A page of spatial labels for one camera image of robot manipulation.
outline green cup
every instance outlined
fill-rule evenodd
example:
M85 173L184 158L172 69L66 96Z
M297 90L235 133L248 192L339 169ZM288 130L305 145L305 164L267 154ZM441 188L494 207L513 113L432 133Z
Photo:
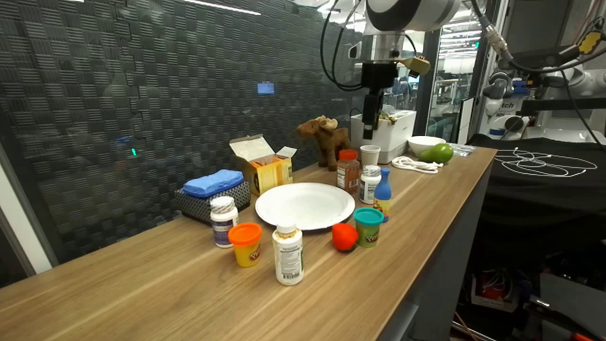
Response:
M382 213L379 213L375 209L363 207L354 213L360 247L369 249L369 247L377 245L379 228L380 228L382 221L384 221Z

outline white bottle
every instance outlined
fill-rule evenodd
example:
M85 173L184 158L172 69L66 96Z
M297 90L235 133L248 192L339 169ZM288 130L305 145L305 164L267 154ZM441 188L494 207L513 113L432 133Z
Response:
M303 234L295 224L276 226L273 255L278 283L291 287L303 281Z
M360 200L365 205L375 204L375 188L379 187L379 183L380 183L380 168L365 166L360 177Z
M214 198L210 202L210 221L214 230L214 245L220 249L231 249L227 234L238 224L238 209L229 196Z

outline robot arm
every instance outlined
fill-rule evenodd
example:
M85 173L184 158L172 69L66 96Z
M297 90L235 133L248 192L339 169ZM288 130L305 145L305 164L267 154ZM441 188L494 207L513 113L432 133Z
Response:
M456 14L460 0L365 0L365 16L375 29L371 61L362 65L363 139L371 141L382 109L382 90L398 77L403 29L435 31Z

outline plastic bottle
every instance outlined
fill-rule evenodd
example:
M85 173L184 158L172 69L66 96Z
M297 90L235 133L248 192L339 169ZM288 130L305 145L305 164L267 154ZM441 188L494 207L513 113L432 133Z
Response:
M375 188L375 205L373 207L382 213L384 223L388 221L390 205L392 205L390 169L382 168L380 169L380 183Z
M238 224L238 209L235 207L235 200L229 196L214 198L210 202L210 221L214 245L220 249L231 249L227 234Z
M348 194L358 192L360 162L356 151L339 151L337 187Z
M375 204L375 190L380 183L380 168L365 166L360 177L360 200L367 205Z
M303 281L303 234L284 223L273 232L273 253L278 283L291 287Z

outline white cup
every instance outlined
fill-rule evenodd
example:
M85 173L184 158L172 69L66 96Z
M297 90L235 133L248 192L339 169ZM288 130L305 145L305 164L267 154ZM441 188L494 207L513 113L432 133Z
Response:
M380 154L379 147L371 147L371 145L360 147L362 169L365 166L377 166L379 164L379 154Z

